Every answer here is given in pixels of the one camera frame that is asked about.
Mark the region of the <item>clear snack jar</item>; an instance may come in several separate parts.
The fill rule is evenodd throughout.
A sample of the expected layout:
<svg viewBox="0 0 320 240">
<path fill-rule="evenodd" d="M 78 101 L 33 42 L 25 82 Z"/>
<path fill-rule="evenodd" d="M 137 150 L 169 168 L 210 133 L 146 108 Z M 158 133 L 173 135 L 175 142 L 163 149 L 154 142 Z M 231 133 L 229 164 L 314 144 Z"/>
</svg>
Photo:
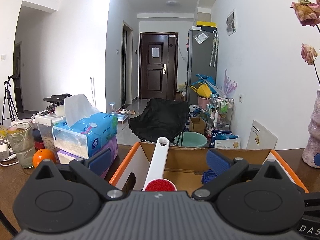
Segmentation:
<svg viewBox="0 0 320 240">
<path fill-rule="evenodd" d="M 54 146 L 54 138 L 52 134 L 53 126 L 60 120 L 54 114 L 40 115 L 35 116 L 35 121 L 37 123 L 38 129 L 41 134 L 41 138 L 44 144 L 44 147 L 53 151 L 57 156 L 59 149 Z"/>
</svg>

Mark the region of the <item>glass cup with straw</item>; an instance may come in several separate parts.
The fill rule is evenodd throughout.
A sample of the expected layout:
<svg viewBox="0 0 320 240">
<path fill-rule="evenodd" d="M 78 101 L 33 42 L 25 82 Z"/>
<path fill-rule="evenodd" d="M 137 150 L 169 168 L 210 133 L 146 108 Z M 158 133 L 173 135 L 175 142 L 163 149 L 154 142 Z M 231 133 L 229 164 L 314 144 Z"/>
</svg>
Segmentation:
<svg viewBox="0 0 320 240">
<path fill-rule="evenodd" d="M 5 130 L 9 144 L 22 168 L 32 168 L 36 152 L 33 128 L 29 122 L 14 124 Z"/>
</svg>

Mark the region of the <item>blue bottle cap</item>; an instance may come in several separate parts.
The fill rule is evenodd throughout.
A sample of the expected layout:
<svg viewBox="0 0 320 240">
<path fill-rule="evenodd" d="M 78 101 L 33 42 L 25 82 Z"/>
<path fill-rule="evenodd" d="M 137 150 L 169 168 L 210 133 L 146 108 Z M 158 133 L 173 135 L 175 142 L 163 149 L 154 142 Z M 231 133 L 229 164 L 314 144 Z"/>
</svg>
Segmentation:
<svg viewBox="0 0 320 240">
<path fill-rule="evenodd" d="M 201 183 L 206 184 L 206 183 L 212 181 L 213 179 L 215 179 L 216 177 L 217 177 L 217 174 L 213 170 L 208 169 L 207 171 L 203 172 L 202 178 L 201 178 Z"/>
</svg>

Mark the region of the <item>grey refrigerator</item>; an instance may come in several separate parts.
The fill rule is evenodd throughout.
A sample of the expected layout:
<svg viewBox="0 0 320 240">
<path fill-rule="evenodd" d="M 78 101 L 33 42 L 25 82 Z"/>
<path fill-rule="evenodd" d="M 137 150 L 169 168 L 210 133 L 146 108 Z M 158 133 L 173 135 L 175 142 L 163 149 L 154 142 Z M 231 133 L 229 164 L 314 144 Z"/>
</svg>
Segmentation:
<svg viewBox="0 0 320 240">
<path fill-rule="evenodd" d="M 201 30 L 192 27 L 188 31 L 186 101 L 190 105 L 198 103 L 197 94 L 189 87 L 196 86 L 194 83 L 199 80 L 197 74 L 211 76 L 216 81 L 217 65 L 214 63 L 216 36 L 216 27 L 202 26 Z"/>
</svg>

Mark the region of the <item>pink textured vase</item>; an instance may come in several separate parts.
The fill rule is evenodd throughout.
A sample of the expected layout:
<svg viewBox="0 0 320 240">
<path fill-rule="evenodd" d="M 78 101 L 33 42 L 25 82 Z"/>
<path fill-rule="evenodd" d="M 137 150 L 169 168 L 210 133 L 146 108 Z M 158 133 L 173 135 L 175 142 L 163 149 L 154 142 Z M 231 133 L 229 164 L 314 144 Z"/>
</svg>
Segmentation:
<svg viewBox="0 0 320 240">
<path fill-rule="evenodd" d="M 317 169 L 319 169 L 319 103 L 319 90 L 317 90 L 317 98 L 308 126 L 310 137 L 302 154 L 303 161 L 309 166 Z"/>
</svg>

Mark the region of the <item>blue tissue pack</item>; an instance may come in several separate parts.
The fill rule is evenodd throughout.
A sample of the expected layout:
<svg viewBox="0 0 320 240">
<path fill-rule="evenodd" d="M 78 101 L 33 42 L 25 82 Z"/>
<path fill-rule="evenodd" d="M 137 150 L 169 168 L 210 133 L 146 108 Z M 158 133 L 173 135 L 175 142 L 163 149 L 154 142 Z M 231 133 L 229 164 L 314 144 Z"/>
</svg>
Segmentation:
<svg viewBox="0 0 320 240">
<path fill-rule="evenodd" d="M 116 136 L 116 115 L 100 112 L 84 94 L 64 99 L 65 116 L 53 126 L 54 146 L 88 159 Z"/>
</svg>

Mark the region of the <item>dark brown door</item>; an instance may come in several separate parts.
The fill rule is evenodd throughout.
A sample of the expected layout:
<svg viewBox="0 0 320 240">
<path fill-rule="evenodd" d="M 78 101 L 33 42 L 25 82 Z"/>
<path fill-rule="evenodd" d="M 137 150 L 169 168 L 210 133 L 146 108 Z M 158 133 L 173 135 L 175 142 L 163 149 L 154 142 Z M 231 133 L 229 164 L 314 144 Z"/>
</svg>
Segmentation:
<svg viewBox="0 0 320 240">
<path fill-rule="evenodd" d="M 178 33 L 140 33 L 139 98 L 173 100 L 178 69 Z"/>
</svg>

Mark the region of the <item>red cardboard box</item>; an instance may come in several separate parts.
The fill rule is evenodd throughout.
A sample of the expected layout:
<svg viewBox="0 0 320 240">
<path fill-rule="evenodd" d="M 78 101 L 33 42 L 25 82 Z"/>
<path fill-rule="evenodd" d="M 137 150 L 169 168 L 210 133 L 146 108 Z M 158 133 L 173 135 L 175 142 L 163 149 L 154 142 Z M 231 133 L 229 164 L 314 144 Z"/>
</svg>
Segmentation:
<svg viewBox="0 0 320 240">
<path fill-rule="evenodd" d="M 122 189 L 133 174 L 136 178 L 134 190 L 141 190 L 149 170 L 150 162 L 155 149 L 154 144 L 147 142 L 136 142 L 118 168 L 112 175 L 108 175 L 106 180 L 113 186 Z M 167 162 L 165 165 L 164 178 L 172 181 L 178 190 L 187 191 L 189 194 L 200 187 L 202 173 L 208 170 L 206 155 L 209 148 L 188 148 L 188 147 L 169 147 Z M 308 189 L 295 174 L 292 168 L 275 150 L 222 150 L 219 152 L 234 159 L 242 157 L 250 164 L 262 164 L 267 159 L 276 160 L 292 182 L 304 189 Z"/>
</svg>

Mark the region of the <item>metal rolling cart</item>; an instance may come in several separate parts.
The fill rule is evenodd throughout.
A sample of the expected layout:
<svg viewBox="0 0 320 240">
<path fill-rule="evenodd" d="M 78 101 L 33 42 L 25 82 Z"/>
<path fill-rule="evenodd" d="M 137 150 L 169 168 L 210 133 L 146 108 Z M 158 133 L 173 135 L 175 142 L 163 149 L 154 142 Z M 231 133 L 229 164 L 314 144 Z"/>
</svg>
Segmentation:
<svg viewBox="0 0 320 240">
<path fill-rule="evenodd" d="M 209 104 L 209 126 L 219 131 L 231 131 L 233 98 L 212 98 Z"/>
</svg>

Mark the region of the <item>green plastic basin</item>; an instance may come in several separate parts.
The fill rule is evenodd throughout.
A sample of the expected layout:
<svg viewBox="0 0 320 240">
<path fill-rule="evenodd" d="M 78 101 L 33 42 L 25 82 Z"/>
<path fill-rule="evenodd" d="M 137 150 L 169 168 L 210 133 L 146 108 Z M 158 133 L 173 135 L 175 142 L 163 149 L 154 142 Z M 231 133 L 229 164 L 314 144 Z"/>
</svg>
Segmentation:
<svg viewBox="0 0 320 240">
<path fill-rule="evenodd" d="M 179 135 L 174 139 L 175 145 L 192 148 L 202 148 L 207 142 L 208 140 L 204 135 L 189 131 L 183 132 L 182 135 Z"/>
</svg>

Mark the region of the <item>orange fruit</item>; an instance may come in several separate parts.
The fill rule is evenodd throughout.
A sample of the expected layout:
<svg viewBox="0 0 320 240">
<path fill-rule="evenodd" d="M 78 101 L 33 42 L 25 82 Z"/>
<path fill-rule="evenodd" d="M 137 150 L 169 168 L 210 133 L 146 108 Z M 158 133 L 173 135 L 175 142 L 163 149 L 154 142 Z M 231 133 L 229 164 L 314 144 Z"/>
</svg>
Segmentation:
<svg viewBox="0 0 320 240">
<path fill-rule="evenodd" d="M 47 148 L 42 148 L 42 149 L 37 150 L 33 155 L 33 159 L 32 159 L 33 166 L 35 168 L 37 168 L 38 165 L 40 164 L 40 162 L 45 159 L 52 160 L 53 163 L 56 163 L 56 157 L 55 157 L 55 154 L 52 150 L 47 149 Z"/>
</svg>

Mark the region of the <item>black folding chair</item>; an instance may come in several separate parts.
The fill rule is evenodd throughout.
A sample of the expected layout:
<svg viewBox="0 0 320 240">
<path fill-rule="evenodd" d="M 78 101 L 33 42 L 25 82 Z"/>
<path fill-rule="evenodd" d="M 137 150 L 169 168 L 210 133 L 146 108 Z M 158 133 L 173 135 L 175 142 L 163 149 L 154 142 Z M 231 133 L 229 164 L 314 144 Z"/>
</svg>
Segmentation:
<svg viewBox="0 0 320 240">
<path fill-rule="evenodd" d="M 143 142 L 166 137 L 171 144 L 183 136 L 189 120 L 189 103 L 169 99 L 150 99 L 144 111 L 128 120 L 132 133 Z"/>
</svg>

